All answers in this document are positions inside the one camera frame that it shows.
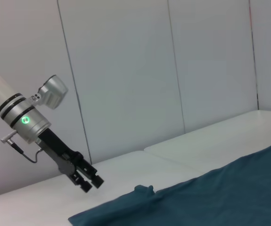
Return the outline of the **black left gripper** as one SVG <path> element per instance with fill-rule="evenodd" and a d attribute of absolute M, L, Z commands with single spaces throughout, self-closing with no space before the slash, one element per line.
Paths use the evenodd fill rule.
<path fill-rule="evenodd" d="M 104 180 L 97 175 L 97 170 L 79 152 L 71 150 L 51 129 L 44 130 L 38 139 L 39 147 L 54 160 L 59 171 L 85 193 L 92 189 L 92 185 L 82 175 L 89 179 L 96 188 L 100 188 L 104 183 Z M 77 168 L 71 162 L 71 158 L 76 155 Z"/>

